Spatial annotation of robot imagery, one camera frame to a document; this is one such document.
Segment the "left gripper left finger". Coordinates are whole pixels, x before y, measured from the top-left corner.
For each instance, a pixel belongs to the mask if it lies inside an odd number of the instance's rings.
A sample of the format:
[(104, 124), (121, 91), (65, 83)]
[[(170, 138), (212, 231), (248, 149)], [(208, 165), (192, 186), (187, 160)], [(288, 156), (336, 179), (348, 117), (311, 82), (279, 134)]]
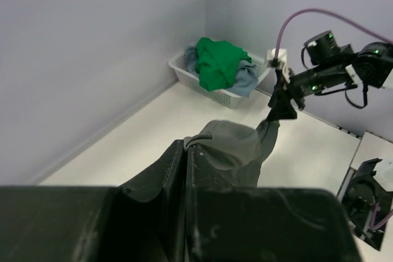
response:
[(1, 187), (2, 261), (184, 261), (187, 154), (117, 187)]

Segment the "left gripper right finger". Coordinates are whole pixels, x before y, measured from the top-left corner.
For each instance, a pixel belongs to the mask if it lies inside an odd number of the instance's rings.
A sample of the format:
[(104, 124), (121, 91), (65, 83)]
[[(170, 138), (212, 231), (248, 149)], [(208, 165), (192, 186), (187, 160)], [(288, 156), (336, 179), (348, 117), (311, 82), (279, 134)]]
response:
[(360, 261), (341, 204), (315, 188), (239, 187), (187, 152), (190, 261)]

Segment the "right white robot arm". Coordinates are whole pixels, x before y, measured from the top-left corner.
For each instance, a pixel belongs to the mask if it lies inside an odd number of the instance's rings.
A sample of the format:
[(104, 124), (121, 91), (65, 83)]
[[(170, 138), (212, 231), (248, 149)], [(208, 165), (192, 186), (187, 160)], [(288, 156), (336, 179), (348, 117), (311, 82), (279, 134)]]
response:
[(392, 44), (372, 42), (354, 52), (351, 45), (338, 46), (333, 32), (325, 31), (303, 44), (301, 61), (308, 54), (311, 67), (285, 79), (278, 73), (270, 107), (290, 105), (305, 107), (307, 96), (328, 96), (343, 92), (347, 102), (356, 109), (368, 106), (368, 89), (383, 88), (392, 74)]

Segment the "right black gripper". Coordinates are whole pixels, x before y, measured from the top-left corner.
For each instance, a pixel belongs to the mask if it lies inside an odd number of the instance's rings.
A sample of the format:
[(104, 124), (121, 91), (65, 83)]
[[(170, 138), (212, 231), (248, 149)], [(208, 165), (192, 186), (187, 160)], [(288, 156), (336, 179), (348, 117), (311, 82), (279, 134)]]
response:
[(339, 47), (331, 30), (312, 37), (303, 44), (301, 62), (309, 55), (311, 67), (295, 74), (286, 66), (276, 71), (277, 82), (274, 86), (274, 105), (291, 109), (295, 101), (299, 109), (304, 109), (304, 98), (310, 95), (326, 96), (341, 91), (353, 90), (361, 82), (353, 81), (346, 67), (354, 57), (348, 44)]

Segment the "grey green t shirt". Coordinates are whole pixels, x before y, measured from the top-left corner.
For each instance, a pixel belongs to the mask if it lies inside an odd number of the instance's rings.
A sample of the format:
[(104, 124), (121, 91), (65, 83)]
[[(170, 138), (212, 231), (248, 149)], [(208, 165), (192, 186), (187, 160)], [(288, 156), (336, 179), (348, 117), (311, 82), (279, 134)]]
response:
[(198, 134), (185, 137), (184, 148), (200, 146), (204, 159), (226, 181), (235, 186), (256, 187), (262, 163), (276, 145), (280, 121), (297, 118), (285, 91), (273, 94), (268, 107), (267, 118), (256, 128), (228, 120), (213, 120)]

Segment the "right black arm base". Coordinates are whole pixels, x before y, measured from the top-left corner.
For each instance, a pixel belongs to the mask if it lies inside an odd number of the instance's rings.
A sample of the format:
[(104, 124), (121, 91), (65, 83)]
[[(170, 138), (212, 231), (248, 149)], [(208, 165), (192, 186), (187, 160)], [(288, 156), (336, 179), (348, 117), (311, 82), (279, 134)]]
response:
[(392, 160), (374, 158), (349, 168), (337, 198), (354, 235), (380, 251), (392, 220)]

